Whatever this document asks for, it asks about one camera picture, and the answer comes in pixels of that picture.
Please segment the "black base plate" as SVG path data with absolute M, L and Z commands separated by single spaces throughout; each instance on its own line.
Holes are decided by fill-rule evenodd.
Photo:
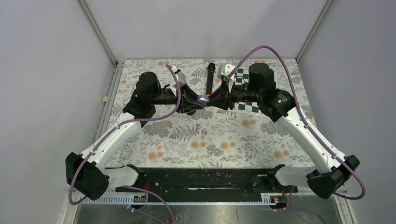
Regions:
M 144 175 L 134 185 L 164 196 L 207 192 L 211 194 L 268 193 L 280 195 L 297 188 L 282 186 L 267 168 L 143 168 Z

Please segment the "floral tablecloth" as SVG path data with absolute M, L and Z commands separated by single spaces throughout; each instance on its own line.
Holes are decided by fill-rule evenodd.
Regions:
M 109 126 L 130 100 L 140 74 L 154 72 L 161 85 L 172 77 L 167 65 L 175 65 L 197 94 L 205 93 L 209 60 L 157 59 L 125 62 L 115 96 Z M 272 168 L 279 164 L 311 167 L 299 144 L 268 117 L 224 111 L 215 107 L 193 115 L 174 114 L 148 122 L 128 139 L 108 162 L 109 167 L 133 164 L 166 168 Z

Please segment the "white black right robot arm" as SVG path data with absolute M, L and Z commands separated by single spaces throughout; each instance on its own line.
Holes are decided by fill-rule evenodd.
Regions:
M 219 67 L 220 84 L 207 106 L 231 110 L 235 103 L 256 103 L 259 111 L 287 131 L 314 163 L 309 168 L 276 166 L 268 174 L 269 189 L 280 192 L 286 186 L 306 187 L 323 199 L 335 194 L 359 166 L 358 158 L 346 156 L 317 131 L 295 98 L 276 87 L 274 71 L 267 64 L 250 65 L 248 80 L 241 84 L 236 83 L 233 71 L 238 68 L 230 64 Z

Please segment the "green white chessboard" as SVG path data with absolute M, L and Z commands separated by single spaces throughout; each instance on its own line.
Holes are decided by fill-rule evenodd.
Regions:
M 229 64 L 222 65 L 218 72 L 219 85 L 210 96 L 211 106 L 223 110 L 244 113 L 261 113 L 260 103 L 265 97 L 276 92 L 274 71 L 265 63 L 255 63 L 247 70 L 237 69 L 229 79 L 226 76 L 234 69 Z

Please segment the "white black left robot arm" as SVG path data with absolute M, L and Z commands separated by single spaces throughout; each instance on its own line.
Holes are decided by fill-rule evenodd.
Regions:
M 80 154 L 70 153 L 65 159 L 69 191 L 78 190 L 91 200 L 100 198 L 107 190 L 128 186 L 138 192 L 144 188 L 144 171 L 134 165 L 107 168 L 115 152 L 132 136 L 139 133 L 148 121 L 153 121 L 156 105 L 175 105 L 173 112 L 189 113 L 203 108 L 197 95 L 187 88 L 186 76 L 172 68 L 172 82 L 160 86 L 153 72 L 139 76 L 130 101 L 115 123 L 90 147 Z

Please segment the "lavender earbuds case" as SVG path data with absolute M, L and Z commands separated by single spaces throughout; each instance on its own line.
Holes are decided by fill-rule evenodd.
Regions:
M 203 106 L 208 106 L 208 103 L 211 101 L 211 99 L 205 95 L 198 95 L 196 101 Z

